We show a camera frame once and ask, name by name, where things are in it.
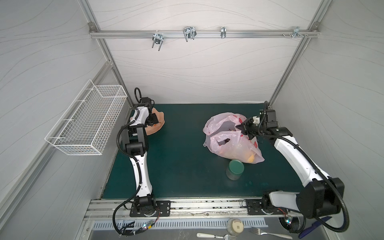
fork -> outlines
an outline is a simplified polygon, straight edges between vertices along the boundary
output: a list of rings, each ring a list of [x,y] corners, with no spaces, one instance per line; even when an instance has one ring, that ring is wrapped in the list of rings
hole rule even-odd
[[[263,231],[263,230],[261,230],[260,228],[257,228],[257,227],[252,227],[251,228],[251,233],[254,233],[254,234],[257,234],[257,235],[269,234],[269,235],[273,235],[273,236],[281,237],[281,238],[285,238],[285,239],[292,239],[292,237],[289,236],[289,235],[277,234],[277,233],[268,233],[268,232],[265,232],[265,231]]]
[[[232,236],[232,235],[225,235],[225,236],[217,236],[217,235],[213,235],[213,234],[207,234],[207,233],[197,233],[196,234],[197,237],[206,237],[206,238],[222,238],[224,240],[236,240],[236,236]]]

robotic arm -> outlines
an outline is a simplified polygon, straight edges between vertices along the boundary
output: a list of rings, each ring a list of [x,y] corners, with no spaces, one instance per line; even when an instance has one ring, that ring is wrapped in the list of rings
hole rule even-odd
[[[300,193],[271,191],[261,200],[261,208],[273,212],[277,207],[295,210],[306,218],[315,218],[325,227],[344,232],[349,225],[348,211],[343,201],[344,184],[339,178],[331,178],[319,168],[300,148],[292,133],[286,127],[279,127],[276,112],[269,109],[268,102],[260,110],[259,117],[248,118],[236,126],[251,140],[255,136],[268,138],[274,147],[281,152],[299,176],[304,189]],[[343,210],[344,223],[334,228],[323,222],[320,217],[337,214]]]

white wire mesh basket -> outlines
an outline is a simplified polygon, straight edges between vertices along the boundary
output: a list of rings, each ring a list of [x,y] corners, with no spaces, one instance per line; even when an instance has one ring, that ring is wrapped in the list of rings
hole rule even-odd
[[[67,155],[101,155],[127,99],[121,85],[89,82],[45,137]]]

dark green mat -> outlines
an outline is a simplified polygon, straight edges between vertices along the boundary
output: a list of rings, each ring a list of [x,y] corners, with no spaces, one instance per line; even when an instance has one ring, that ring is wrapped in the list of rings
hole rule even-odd
[[[148,136],[148,172],[154,194],[164,197],[245,197],[263,191],[299,192],[301,181],[289,163],[266,139],[258,138],[264,162],[245,164],[237,181],[227,178],[229,159],[203,147],[202,129],[210,117],[224,112],[258,115],[262,104],[156,104],[165,124]],[[132,164],[118,153],[104,199],[127,199],[135,192]]]

plastic bag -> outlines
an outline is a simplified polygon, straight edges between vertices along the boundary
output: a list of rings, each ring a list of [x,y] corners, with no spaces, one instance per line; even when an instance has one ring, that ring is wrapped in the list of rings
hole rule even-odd
[[[203,128],[206,134],[203,146],[220,157],[252,164],[263,162],[257,140],[252,139],[252,143],[248,136],[235,127],[245,119],[243,115],[234,113],[221,113],[211,117]]]

